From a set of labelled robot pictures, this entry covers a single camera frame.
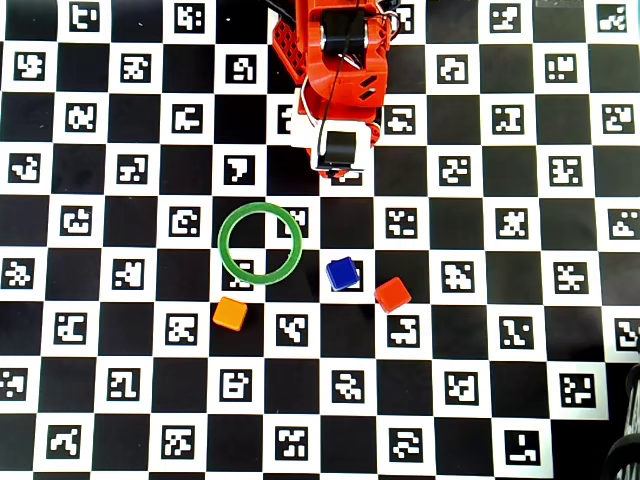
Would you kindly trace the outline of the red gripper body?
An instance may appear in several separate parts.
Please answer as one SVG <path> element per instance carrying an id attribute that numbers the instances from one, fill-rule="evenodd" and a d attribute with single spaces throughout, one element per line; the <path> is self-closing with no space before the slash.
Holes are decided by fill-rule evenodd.
<path id="1" fill-rule="evenodd" d="M 362 63 L 350 54 L 307 52 L 301 85 L 301 112 L 310 121 L 357 121 L 371 130 L 370 144 L 380 137 L 379 113 L 387 92 L 389 67 L 386 48 L 368 48 Z"/>

